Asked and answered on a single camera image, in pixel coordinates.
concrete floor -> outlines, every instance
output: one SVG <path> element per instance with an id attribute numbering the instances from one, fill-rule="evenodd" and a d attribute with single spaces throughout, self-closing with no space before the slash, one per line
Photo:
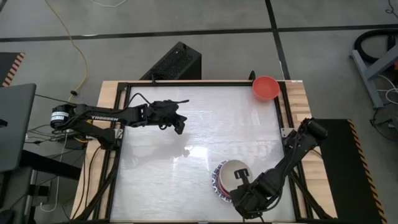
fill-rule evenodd
<path id="1" fill-rule="evenodd" d="M 89 0 L 49 0 L 72 35 L 122 34 L 176 30 L 270 28 L 262 0 L 127 0 L 105 8 Z M 98 0 L 114 4 L 117 0 Z M 396 24 L 380 0 L 272 0 L 278 27 Z M 291 79 L 303 80 L 312 114 L 319 118 L 349 118 L 358 130 L 368 166 L 389 223 L 398 223 L 397 144 L 370 126 L 372 103 L 348 55 L 358 35 L 366 30 L 283 32 L 280 39 Z M 0 12 L 0 38 L 66 35 L 44 0 L 8 0 Z M 257 75 L 283 79 L 272 33 L 187 35 L 122 39 L 77 40 L 89 66 L 89 77 L 75 99 L 95 105 L 104 80 L 139 79 L 176 42 L 203 55 L 203 79 L 247 79 Z M 365 43 L 373 55 L 385 50 L 385 39 Z M 13 85 L 34 82 L 37 93 L 66 100 L 84 76 L 84 64 L 69 41 L 0 42 L 0 52 L 25 52 Z M 36 98 L 30 127 L 49 122 L 59 103 Z M 388 133 L 398 139 L 398 134 Z M 61 145 L 47 143 L 26 149 L 43 155 L 58 154 Z M 71 154 L 73 161 L 80 152 Z M 48 175 L 41 175 L 45 180 Z M 62 180 L 60 199 L 70 211 L 76 182 Z M 37 223 L 65 221 L 62 209 L 36 211 Z"/>

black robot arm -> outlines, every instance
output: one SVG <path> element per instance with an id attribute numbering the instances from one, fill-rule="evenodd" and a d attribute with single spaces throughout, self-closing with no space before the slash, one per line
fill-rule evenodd
<path id="1" fill-rule="evenodd" d="M 248 182 L 246 170 L 235 171 L 235 177 L 242 179 L 243 185 L 232 190 L 230 195 L 239 214 L 245 219 L 252 219 L 272 209 L 272 203 L 281 197 L 286 176 L 309 150 L 317 147 L 327 136 L 327 130 L 313 118 L 305 119 L 297 131 L 293 130 L 284 139 L 283 145 L 288 153 L 274 168 L 261 173 L 252 183 Z"/>
<path id="2" fill-rule="evenodd" d="M 121 110 L 84 104 L 65 104 L 53 108 L 50 125 L 56 131 L 72 129 L 83 135 L 94 137 L 99 141 L 102 149 L 117 150 L 120 148 L 120 142 L 115 135 L 114 129 L 102 129 L 86 121 L 89 119 L 117 121 L 133 128 L 157 125 L 161 130 L 173 126 L 177 134 L 182 134 L 185 127 L 184 121 L 187 118 L 176 112 L 179 103 L 188 101 L 155 101 L 149 105 L 143 104 Z"/>

yellow black stripe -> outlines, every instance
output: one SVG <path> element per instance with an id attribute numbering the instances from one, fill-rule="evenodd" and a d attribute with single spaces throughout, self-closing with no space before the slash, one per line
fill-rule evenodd
<path id="1" fill-rule="evenodd" d="M 6 79 L 3 81 L 3 87 L 7 87 L 11 85 L 12 79 L 14 79 L 15 74 L 17 73 L 18 68 L 20 67 L 22 60 L 25 57 L 25 53 L 19 53 L 14 63 L 12 64 L 10 71 L 7 74 Z"/>
<path id="2" fill-rule="evenodd" d="M 387 224 L 386 216 L 385 216 L 385 214 L 383 212 L 383 207 L 381 205 L 379 196 L 377 195 L 376 187 L 374 186 L 373 179 L 371 177 L 371 173 L 370 173 L 369 168 L 368 168 L 368 164 L 366 163 L 365 155 L 364 155 L 364 153 L 362 151 L 361 143 L 359 142 L 359 137 L 358 137 L 358 134 L 356 133 L 354 123 L 350 119 L 348 119 L 347 121 L 349 122 L 349 126 L 351 128 L 352 133 L 353 133 L 354 141 L 356 143 L 356 148 L 358 149 L 359 157 L 362 160 L 363 168 L 365 170 L 365 174 L 368 177 L 369 186 L 370 186 L 370 189 L 373 192 L 374 202 L 376 203 L 376 207 L 379 210 L 381 222 L 382 222 L 382 224 Z"/>

white table surface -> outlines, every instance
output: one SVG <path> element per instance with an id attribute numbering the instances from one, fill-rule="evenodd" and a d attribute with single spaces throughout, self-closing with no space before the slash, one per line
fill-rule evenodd
<path id="1" fill-rule="evenodd" d="M 111 221 L 241 222 L 230 203 L 211 187 L 211 173 L 223 160 L 239 159 L 254 179 L 282 158 L 274 101 L 258 102 L 250 86 L 133 87 L 150 102 L 190 100 L 182 135 L 173 127 L 126 128 Z M 137 96 L 130 106 L 143 104 Z M 294 221 L 288 182 L 265 221 Z"/>

black box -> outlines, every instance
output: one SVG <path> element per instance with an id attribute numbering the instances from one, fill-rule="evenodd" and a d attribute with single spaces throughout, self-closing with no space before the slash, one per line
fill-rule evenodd
<path id="1" fill-rule="evenodd" d="M 201 53 L 178 42 L 140 80 L 201 80 Z"/>

